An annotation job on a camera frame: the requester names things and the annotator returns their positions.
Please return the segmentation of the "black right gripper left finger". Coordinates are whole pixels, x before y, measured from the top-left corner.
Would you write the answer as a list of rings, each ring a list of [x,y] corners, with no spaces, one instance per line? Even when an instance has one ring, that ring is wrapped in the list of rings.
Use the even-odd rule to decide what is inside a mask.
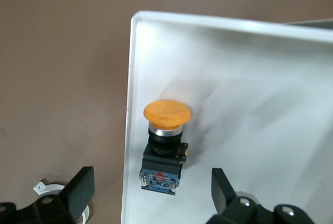
[[[94,168],[83,167],[56,194],[45,194],[17,210],[11,202],[1,203],[1,223],[77,223],[94,195]]]

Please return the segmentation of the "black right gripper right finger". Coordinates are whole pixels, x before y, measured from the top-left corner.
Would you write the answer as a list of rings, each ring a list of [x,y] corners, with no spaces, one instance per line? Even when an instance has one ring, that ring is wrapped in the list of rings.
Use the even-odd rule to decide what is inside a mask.
[[[212,169],[211,196],[217,214],[207,223],[313,223],[302,209],[280,204],[269,211],[254,199],[238,195],[221,168]]]

